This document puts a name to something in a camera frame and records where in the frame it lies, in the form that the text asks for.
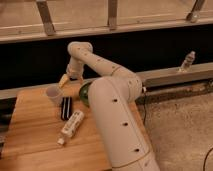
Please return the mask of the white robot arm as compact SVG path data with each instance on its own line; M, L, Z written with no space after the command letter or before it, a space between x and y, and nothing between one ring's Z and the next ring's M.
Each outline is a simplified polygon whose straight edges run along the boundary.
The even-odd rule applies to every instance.
M85 66L100 77L88 90L88 101L112 171L160 171L155 155L139 129L129 104L142 92L141 79L131 70L93 53L89 42L71 42L66 75L81 79Z

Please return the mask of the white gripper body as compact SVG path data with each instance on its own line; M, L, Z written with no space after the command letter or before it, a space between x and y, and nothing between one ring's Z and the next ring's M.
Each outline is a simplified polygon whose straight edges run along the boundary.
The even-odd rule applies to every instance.
M67 75L72 79L81 80L83 78L83 71L84 64L80 60L71 57L66 69Z

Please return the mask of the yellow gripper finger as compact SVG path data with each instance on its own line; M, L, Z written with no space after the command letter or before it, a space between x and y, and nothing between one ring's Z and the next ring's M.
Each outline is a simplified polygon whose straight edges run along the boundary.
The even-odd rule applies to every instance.
M80 83L80 84L83 84L83 83L84 83L83 77L79 77L79 83Z
M62 88L69 80L70 80L69 76L68 76L67 74L64 74L64 75L61 77L61 79L60 79L60 81L59 81L59 83L58 83L58 86L59 86L60 88Z

